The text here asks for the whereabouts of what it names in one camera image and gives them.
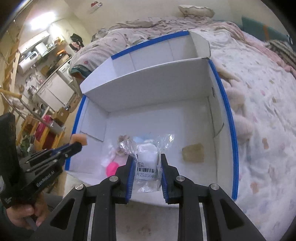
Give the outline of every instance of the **bed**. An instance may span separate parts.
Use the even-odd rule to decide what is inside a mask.
[[[85,78],[108,57],[165,34],[194,29],[209,41],[239,141],[237,205],[264,235],[280,240],[296,215],[295,69],[231,22],[147,18],[101,30],[70,64]]]

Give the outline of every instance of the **metal screw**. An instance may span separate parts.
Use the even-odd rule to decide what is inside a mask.
[[[116,182],[116,181],[118,180],[118,177],[117,177],[117,176],[111,176],[111,177],[109,178],[109,180],[110,180],[111,182]]]
[[[176,177],[176,180],[179,181],[179,182],[183,182],[183,181],[185,181],[185,177],[183,177],[183,176],[177,176]]]
[[[212,188],[213,190],[218,190],[220,187],[219,187],[218,184],[213,183],[213,184],[211,184],[211,188]]]
[[[83,189],[83,187],[84,187],[84,185],[83,185],[83,184],[80,184],[79,186],[76,185],[76,186],[75,186],[75,189],[76,189],[77,191],[80,191],[81,189]]]

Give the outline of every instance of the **white cardboard box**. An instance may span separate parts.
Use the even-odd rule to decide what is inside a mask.
[[[209,43],[193,31],[143,42],[107,59],[80,85],[85,96],[73,133],[88,146],[65,169],[95,185],[106,178],[100,157],[119,135],[175,134],[169,165],[200,185],[218,183],[233,199],[238,189],[238,150],[230,106],[209,59]],[[204,162],[188,163],[182,148],[201,143]],[[162,192],[132,200],[164,205]]]

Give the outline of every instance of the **white cabinet door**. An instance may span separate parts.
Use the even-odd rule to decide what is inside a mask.
[[[41,98],[42,102],[49,105],[54,111],[58,111],[63,107],[63,103],[59,101],[47,88],[38,91],[37,95]]]
[[[67,105],[74,91],[63,81],[63,79],[54,73],[48,80],[47,88],[50,92],[57,97],[64,105]]]

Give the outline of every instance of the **plastic-wrapped package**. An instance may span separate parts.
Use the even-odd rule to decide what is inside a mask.
[[[161,186],[161,153],[171,147],[174,135],[156,138],[134,137],[120,143],[120,149],[137,161],[133,191],[137,193],[158,191]]]

